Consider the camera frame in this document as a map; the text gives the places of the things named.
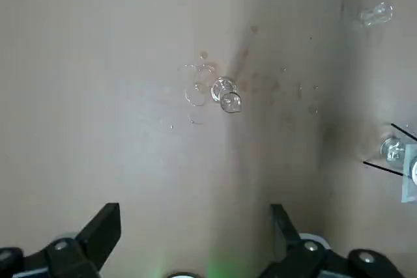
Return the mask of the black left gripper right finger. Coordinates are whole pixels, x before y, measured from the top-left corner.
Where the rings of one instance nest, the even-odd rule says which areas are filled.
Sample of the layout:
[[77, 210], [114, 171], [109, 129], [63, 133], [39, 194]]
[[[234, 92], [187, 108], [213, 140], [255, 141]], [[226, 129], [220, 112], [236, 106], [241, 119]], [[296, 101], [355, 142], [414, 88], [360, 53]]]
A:
[[320, 236], [301, 234], [280, 204], [272, 204], [273, 260], [261, 277], [402, 277], [385, 255], [353, 249], [347, 257], [334, 252]]

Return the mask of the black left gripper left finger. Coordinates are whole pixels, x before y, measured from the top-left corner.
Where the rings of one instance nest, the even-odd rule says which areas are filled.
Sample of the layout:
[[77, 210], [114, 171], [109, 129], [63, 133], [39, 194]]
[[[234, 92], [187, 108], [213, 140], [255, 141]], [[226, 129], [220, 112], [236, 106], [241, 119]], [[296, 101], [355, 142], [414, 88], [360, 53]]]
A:
[[100, 277], [120, 238], [120, 204], [110, 202], [73, 238], [58, 238], [32, 255], [2, 247], [1, 277]]

